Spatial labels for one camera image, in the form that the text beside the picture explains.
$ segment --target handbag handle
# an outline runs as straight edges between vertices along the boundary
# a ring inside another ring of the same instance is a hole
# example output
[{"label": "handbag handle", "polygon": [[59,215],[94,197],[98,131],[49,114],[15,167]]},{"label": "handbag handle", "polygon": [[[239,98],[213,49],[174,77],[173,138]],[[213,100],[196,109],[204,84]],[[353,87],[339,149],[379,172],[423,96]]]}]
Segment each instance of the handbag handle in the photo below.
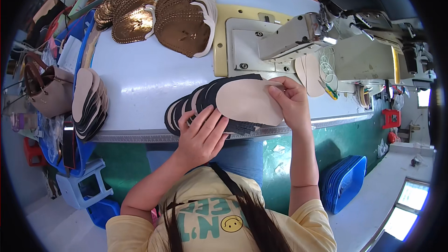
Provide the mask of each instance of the handbag handle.
[{"label": "handbag handle", "polygon": [[25,89],[29,96],[32,95],[33,92],[31,92],[30,82],[28,79],[37,79],[37,82],[39,83],[40,88],[44,92],[44,94],[48,94],[43,87],[45,86],[42,80],[42,77],[40,76],[39,71],[37,68],[32,64],[26,64],[25,65]]},{"label": "handbag handle", "polygon": [[42,60],[40,59],[40,56],[37,55],[36,53],[28,52],[28,53],[25,55],[25,57],[23,57],[23,60],[26,61],[26,58],[27,58],[27,57],[29,57],[30,59],[32,59],[33,61],[35,61],[33,64],[42,67],[44,70],[47,69],[48,66],[47,66],[44,62],[42,62]]}]

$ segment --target woman's left hand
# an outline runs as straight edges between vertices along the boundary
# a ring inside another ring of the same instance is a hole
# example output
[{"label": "woman's left hand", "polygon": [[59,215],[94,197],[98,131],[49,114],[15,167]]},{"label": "woman's left hand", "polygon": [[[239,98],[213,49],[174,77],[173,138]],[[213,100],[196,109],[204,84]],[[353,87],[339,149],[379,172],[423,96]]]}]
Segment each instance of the woman's left hand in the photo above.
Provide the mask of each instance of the woman's left hand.
[{"label": "woman's left hand", "polygon": [[227,133],[223,133],[227,127],[228,118],[221,118],[221,113],[218,109],[213,109],[213,105],[202,110],[188,126],[187,120],[194,115],[194,112],[194,110],[185,112],[179,119],[181,137],[179,147],[173,154],[186,171],[213,159],[228,136]]}]

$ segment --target red stool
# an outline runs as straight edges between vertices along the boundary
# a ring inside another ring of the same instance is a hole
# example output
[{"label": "red stool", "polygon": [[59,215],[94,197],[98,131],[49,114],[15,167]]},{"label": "red stool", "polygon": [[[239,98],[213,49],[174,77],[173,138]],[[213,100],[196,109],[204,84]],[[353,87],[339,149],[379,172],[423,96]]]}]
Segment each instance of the red stool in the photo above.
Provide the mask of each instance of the red stool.
[{"label": "red stool", "polygon": [[[401,111],[394,109],[383,109],[383,114],[386,117],[386,124],[383,126],[383,129],[387,128],[396,128],[401,126]],[[396,121],[393,122],[392,116],[396,116]]]},{"label": "red stool", "polygon": [[[36,142],[33,146],[30,146],[30,140]],[[23,151],[25,152],[25,158],[28,162],[29,166],[46,166],[48,165],[47,160],[45,159],[42,149],[39,146],[39,143],[33,139],[29,139],[25,137],[23,139]],[[33,163],[33,158],[37,158],[39,162]]]}]

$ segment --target beige handbag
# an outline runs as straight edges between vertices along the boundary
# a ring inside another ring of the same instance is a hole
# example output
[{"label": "beige handbag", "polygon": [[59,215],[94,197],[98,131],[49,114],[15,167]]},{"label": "beige handbag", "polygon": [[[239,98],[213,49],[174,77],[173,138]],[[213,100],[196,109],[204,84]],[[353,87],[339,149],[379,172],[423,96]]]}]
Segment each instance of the beige handbag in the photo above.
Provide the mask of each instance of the beige handbag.
[{"label": "beige handbag", "polygon": [[[54,66],[47,67],[35,53],[26,54],[25,61],[25,88],[33,106],[47,118],[71,111],[73,74]],[[45,70],[42,75],[38,66]]]}]

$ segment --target long dark hair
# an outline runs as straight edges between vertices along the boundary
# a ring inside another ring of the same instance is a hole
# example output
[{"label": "long dark hair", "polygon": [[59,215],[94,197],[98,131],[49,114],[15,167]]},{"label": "long dark hair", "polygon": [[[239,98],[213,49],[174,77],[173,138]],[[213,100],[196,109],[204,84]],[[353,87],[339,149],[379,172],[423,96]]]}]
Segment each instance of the long dark hair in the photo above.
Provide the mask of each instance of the long dark hair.
[{"label": "long dark hair", "polygon": [[[246,218],[250,232],[261,252],[291,252],[283,234],[277,226],[277,222],[273,216],[269,217],[263,207],[260,198],[256,195],[250,195],[246,190],[242,189],[243,196],[236,196],[240,208]],[[168,246],[171,252],[183,252],[182,238],[177,226],[175,207],[171,212],[171,216],[167,217],[166,203],[164,205],[164,220],[168,234]]]}]

